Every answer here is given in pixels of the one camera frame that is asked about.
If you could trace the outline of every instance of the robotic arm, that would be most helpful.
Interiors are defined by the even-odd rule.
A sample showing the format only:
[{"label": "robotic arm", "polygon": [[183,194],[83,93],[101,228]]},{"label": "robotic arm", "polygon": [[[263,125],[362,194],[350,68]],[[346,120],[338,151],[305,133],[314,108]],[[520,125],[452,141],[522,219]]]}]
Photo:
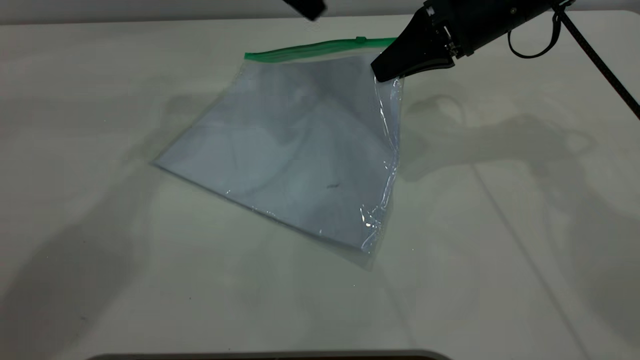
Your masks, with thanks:
[{"label": "robotic arm", "polygon": [[[323,0],[284,0],[303,16],[315,20],[326,9]],[[521,58],[545,54],[556,44],[562,24],[573,35],[598,70],[640,119],[640,105],[580,34],[564,9],[575,0],[427,0],[409,25],[372,63],[378,81],[454,66],[453,58],[509,34],[511,50]],[[511,30],[553,9],[551,44],[540,54],[526,56],[511,47]]]}]

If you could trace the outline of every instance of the table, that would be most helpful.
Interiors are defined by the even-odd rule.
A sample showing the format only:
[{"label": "table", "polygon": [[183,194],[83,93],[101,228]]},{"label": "table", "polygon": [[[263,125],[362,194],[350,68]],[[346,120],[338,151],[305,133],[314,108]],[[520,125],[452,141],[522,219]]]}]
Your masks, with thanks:
[{"label": "table", "polygon": [[[514,32],[543,49],[550,13]],[[640,17],[574,12],[640,96]],[[0,357],[424,349],[640,356],[640,122],[563,31],[406,79],[367,258],[149,165],[245,51],[409,16],[0,27]]]}]

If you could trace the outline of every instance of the green zipper seal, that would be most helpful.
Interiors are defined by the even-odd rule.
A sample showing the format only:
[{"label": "green zipper seal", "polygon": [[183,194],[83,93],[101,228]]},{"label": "green zipper seal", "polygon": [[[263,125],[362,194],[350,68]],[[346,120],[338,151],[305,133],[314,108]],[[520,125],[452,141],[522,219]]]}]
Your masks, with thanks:
[{"label": "green zipper seal", "polygon": [[245,60],[261,63],[281,63],[297,59],[312,58],[326,54],[339,53],[341,51],[363,49],[367,47],[387,47],[396,38],[372,38],[356,37],[355,39],[331,40],[309,45],[285,47],[265,51],[264,53],[245,53]]}]

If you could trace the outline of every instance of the black cable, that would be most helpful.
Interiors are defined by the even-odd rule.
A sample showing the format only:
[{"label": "black cable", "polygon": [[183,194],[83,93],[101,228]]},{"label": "black cable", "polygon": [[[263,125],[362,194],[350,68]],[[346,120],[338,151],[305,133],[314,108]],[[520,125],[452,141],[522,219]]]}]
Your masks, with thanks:
[{"label": "black cable", "polygon": [[509,30],[509,32],[507,33],[507,41],[509,42],[509,48],[511,49],[511,52],[514,53],[517,57],[523,58],[523,59],[535,59],[548,53],[549,50],[551,50],[551,48],[553,48],[556,45],[556,42],[558,42],[558,39],[560,38],[560,30],[562,29],[562,22],[560,22],[560,17],[558,16],[558,14],[554,14],[553,21],[554,21],[554,32],[553,32],[553,35],[551,35],[551,43],[549,43],[549,46],[547,46],[546,49],[542,50],[540,53],[535,55],[523,55],[515,51],[513,49],[513,46],[511,45],[511,30]]},{"label": "black cable", "polygon": [[553,4],[551,6],[556,15],[560,18],[560,21],[564,24],[566,29],[571,33],[575,41],[580,45],[582,50],[589,56],[589,59],[593,62],[594,65],[598,68],[598,70],[604,75],[605,79],[613,86],[615,91],[617,91],[618,95],[625,101],[627,106],[631,109],[631,111],[636,114],[638,120],[640,120],[640,104],[634,99],[634,97],[627,91],[624,85],[618,80],[618,78],[611,72],[608,66],[602,61],[598,53],[589,45],[589,42],[582,36],[578,28],[575,27],[569,16],[564,12],[564,7],[559,6],[558,4]]},{"label": "black cable", "polygon": [[571,1],[563,2],[562,0],[560,0],[557,3],[552,3],[551,8],[553,8],[553,10],[555,11],[554,18],[553,18],[554,32],[551,37],[551,43],[549,44],[549,46],[547,46],[546,49],[542,50],[541,53],[535,54],[535,55],[520,54],[517,51],[515,51],[513,49],[513,46],[511,45],[511,32],[509,31],[507,35],[507,39],[509,41],[509,48],[511,49],[511,52],[516,54],[517,57],[523,58],[523,59],[533,59],[546,54],[549,50],[551,50],[551,48],[558,41],[558,38],[560,37],[561,24],[564,24],[564,26],[569,31],[569,33],[571,33],[571,35],[573,36],[575,41],[578,43],[578,45],[580,45],[582,50],[587,54],[587,56],[589,56],[589,59],[591,59],[593,64],[596,65],[598,70],[602,73],[602,75],[604,75],[605,79],[607,79],[609,84],[613,86],[613,88],[618,93],[618,95],[620,95],[620,97],[625,101],[627,106],[636,115],[638,120],[640,120],[640,104],[638,104],[638,102],[629,93],[629,91],[627,91],[625,86],[622,85],[620,80],[618,80],[618,78],[608,68],[608,66],[604,63],[604,61],[602,61],[598,53],[596,53],[596,51],[591,47],[589,42],[584,38],[584,36],[582,36],[578,28],[575,27],[571,19],[569,19],[569,16],[567,16],[567,14],[564,12],[564,9],[571,3],[572,3]]}]

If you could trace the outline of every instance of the clear plastic bag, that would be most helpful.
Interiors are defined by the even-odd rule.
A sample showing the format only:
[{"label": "clear plastic bag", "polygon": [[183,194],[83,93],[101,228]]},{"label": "clear plastic bag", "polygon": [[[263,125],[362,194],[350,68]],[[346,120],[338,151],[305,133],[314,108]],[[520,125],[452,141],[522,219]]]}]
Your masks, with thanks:
[{"label": "clear plastic bag", "polygon": [[275,61],[245,60],[156,165],[300,231],[370,251],[396,176],[402,92],[399,79],[375,80],[369,64],[380,51],[318,60],[284,49],[284,63],[275,62],[282,50]]}]

